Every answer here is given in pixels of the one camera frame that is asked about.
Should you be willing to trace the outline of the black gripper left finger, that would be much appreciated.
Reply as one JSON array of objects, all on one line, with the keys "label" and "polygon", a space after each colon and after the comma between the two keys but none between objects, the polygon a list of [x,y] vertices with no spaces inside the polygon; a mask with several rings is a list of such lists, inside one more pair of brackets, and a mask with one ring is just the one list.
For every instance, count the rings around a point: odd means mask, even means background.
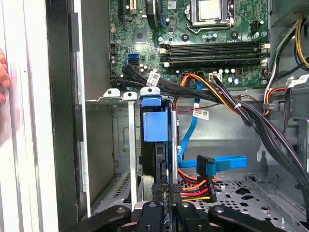
[{"label": "black gripper left finger", "polygon": [[66,228],[65,232],[161,232],[164,220],[166,182],[152,185],[152,199],[138,202],[133,210],[115,205]]}]

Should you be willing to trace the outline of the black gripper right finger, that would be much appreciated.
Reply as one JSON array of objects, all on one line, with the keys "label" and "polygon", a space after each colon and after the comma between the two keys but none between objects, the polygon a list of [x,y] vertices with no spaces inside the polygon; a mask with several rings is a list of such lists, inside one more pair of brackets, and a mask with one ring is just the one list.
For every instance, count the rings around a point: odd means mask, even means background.
[{"label": "black gripper right finger", "polygon": [[213,202],[215,191],[205,187],[197,192],[185,191],[179,184],[169,186],[171,201],[176,204],[178,226],[183,232],[214,232],[220,229],[224,232],[282,232],[269,221],[258,220],[227,204],[217,204],[208,211],[199,210],[193,201]]}]

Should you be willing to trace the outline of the bare person hand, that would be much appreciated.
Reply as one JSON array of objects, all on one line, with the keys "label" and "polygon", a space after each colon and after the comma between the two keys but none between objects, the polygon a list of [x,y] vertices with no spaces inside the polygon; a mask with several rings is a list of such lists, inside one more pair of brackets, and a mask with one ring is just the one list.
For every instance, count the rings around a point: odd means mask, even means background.
[{"label": "bare person hand", "polygon": [[0,86],[3,89],[9,89],[11,87],[7,59],[2,49],[0,50]]}]

